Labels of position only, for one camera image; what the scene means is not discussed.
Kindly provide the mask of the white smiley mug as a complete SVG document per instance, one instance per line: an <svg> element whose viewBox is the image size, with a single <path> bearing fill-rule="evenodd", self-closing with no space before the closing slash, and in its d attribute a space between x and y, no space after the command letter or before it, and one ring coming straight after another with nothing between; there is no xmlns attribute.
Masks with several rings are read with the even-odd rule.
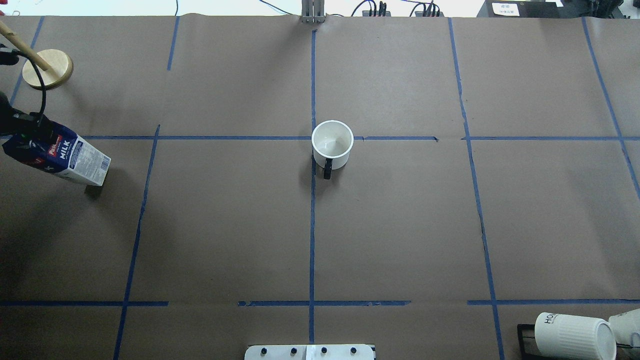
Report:
<svg viewBox="0 0 640 360"><path fill-rule="evenodd" d="M314 162L322 168L322 177L329 180L332 171L343 168L355 143L351 128L339 120L327 120L315 126L311 133Z"/></svg>

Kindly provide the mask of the blue white milk carton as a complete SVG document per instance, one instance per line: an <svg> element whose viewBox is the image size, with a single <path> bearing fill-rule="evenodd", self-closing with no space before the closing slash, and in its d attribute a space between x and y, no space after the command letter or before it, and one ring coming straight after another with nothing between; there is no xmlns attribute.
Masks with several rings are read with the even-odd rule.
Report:
<svg viewBox="0 0 640 360"><path fill-rule="evenodd" d="M14 134L2 144L14 160L69 182L103 186L111 158L68 127L55 121L27 139Z"/></svg>

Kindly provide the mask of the black box with label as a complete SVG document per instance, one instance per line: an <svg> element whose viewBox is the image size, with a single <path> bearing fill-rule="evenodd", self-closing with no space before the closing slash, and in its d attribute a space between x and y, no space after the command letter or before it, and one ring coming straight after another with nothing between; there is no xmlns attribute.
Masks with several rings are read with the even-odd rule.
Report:
<svg viewBox="0 0 640 360"><path fill-rule="evenodd" d="M485 0L477 18L566 18L569 7L560 0Z"/></svg>

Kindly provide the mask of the white mug lower rack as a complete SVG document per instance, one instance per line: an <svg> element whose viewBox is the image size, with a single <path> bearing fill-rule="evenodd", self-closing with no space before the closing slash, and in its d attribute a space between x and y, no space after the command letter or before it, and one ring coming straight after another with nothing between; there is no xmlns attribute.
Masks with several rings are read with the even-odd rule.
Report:
<svg viewBox="0 0 640 360"><path fill-rule="evenodd" d="M543 357L562 360L614 360L617 340L599 317L542 312L534 323L535 344Z"/></svg>

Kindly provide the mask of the white mug rack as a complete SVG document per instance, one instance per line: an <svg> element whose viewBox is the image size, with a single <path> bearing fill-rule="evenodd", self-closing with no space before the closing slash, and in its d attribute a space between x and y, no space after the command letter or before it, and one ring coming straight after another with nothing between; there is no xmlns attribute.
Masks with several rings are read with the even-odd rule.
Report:
<svg viewBox="0 0 640 360"><path fill-rule="evenodd" d="M614 360L617 340L599 317L542 312L534 323L535 344L543 357L562 360Z"/></svg>
<svg viewBox="0 0 640 360"><path fill-rule="evenodd" d="M629 310L608 318L615 341L621 346L638 349L640 346L640 309Z"/></svg>

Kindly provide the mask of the wooden mug tree stand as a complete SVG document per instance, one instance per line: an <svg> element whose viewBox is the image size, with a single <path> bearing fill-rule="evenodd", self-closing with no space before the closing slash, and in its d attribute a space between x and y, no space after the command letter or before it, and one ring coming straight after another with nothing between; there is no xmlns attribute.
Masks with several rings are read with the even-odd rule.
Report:
<svg viewBox="0 0 640 360"><path fill-rule="evenodd" d="M74 70L71 57L64 51L48 48L35 51L23 41L6 23L0 25L2 36L13 46L14 54L25 57L22 67L22 79L30 87L41 91L50 90L64 84Z"/></svg>

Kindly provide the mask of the white mug upper rack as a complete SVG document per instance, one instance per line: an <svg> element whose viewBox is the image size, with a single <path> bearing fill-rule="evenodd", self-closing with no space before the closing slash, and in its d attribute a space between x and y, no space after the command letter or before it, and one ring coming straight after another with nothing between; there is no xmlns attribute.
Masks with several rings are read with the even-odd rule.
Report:
<svg viewBox="0 0 640 360"><path fill-rule="evenodd" d="M629 310L608 318L615 341L621 346L638 349L640 346L640 309Z"/></svg>

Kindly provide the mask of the aluminium frame post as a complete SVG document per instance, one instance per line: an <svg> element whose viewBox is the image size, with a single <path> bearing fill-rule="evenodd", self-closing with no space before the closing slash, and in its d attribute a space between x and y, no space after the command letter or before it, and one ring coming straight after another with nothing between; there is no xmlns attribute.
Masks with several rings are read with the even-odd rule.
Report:
<svg viewBox="0 0 640 360"><path fill-rule="evenodd" d="M301 0L300 21L304 24L322 24L326 21L324 0Z"/></svg>

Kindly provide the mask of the white pedestal column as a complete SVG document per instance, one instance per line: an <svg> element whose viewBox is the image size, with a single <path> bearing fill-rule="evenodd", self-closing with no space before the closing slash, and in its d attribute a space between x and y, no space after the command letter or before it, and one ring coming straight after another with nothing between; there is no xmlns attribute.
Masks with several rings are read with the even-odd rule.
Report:
<svg viewBox="0 0 640 360"><path fill-rule="evenodd" d="M375 360L375 346L348 344L264 344L252 345L245 360Z"/></svg>

